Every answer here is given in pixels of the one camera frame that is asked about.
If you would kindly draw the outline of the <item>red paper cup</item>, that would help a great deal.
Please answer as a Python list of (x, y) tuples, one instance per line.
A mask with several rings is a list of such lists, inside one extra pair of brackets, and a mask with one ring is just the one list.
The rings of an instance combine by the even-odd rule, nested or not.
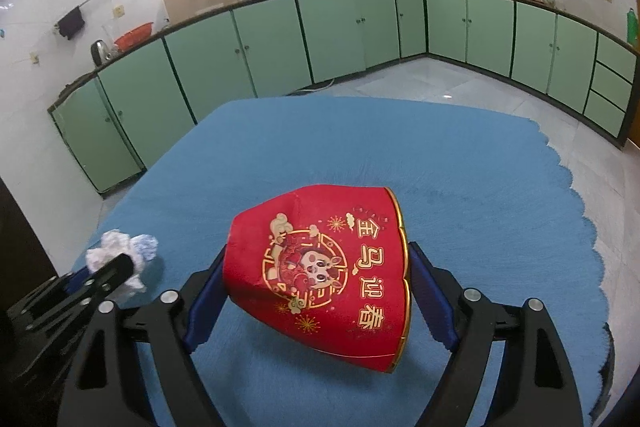
[(222, 278), (254, 319), (325, 355), (390, 373), (404, 352), (408, 239), (388, 187), (305, 186), (239, 213)]

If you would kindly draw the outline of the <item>green lower kitchen cabinets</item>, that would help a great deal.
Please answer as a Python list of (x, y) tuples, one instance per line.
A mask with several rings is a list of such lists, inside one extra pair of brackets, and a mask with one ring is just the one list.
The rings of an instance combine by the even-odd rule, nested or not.
[(430, 56), (514, 84), (623, 144), (639, 54), (525, 0), (247, 0), (158, 32), (67, 86), (49, 115), (96, 193), (151, 168), (217, 107)]

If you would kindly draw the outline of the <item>blue scalloped table mat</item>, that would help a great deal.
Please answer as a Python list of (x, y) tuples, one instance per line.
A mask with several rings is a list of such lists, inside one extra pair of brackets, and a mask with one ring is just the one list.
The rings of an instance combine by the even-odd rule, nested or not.
[[(409, 239), (491, 300), (547, 307), (590, 411), (608, 356), (597, 232), (570, 170), (531, 120), (471, 107), (321, 94), (228, 103), (102, 223), (156, 237), (148, 303), (206, 269), (241, 211), (312, 184), (386, 186)], [(395, 372), (302, 346), (227, 303), (193, 361), (230, 426), (412, 426), (448, 361), (420, 315)]]

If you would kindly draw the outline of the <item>steel electric kettle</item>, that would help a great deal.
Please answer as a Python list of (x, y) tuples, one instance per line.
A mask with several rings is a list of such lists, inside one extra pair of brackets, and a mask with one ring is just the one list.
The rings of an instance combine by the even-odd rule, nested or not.
[(103, 40), (96, 40), (90, 46), (90, 54), (93, 64), (96, 67), (101, 67), (112, 59), (111, 49)]

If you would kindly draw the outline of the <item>orange plastic basin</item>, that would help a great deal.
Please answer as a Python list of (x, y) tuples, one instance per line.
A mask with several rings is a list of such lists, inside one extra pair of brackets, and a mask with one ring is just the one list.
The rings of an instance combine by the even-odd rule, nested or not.
[(114, 41), (114, 45), (120, 52), (126, 52), (146, 39), (149, 39), (152, 35), (152, 29), (152, 22), (144, 23), (118, 37)]

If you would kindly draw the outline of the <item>dark hanging towel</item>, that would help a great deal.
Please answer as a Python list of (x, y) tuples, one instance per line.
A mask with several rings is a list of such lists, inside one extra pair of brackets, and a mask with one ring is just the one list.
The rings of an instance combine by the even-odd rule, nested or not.
[(72, 40), (85, 27), (85, 20), (79, 5), (66, 13), (56, 24), (56, 31), (61, 37)]

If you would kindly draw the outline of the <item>green bottle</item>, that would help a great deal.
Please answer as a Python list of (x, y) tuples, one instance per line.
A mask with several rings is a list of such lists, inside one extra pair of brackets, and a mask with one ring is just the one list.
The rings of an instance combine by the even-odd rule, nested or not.
[(626, 14), (626, 40), (635, 49), (639, 47), (639, 19), (633, 8)]

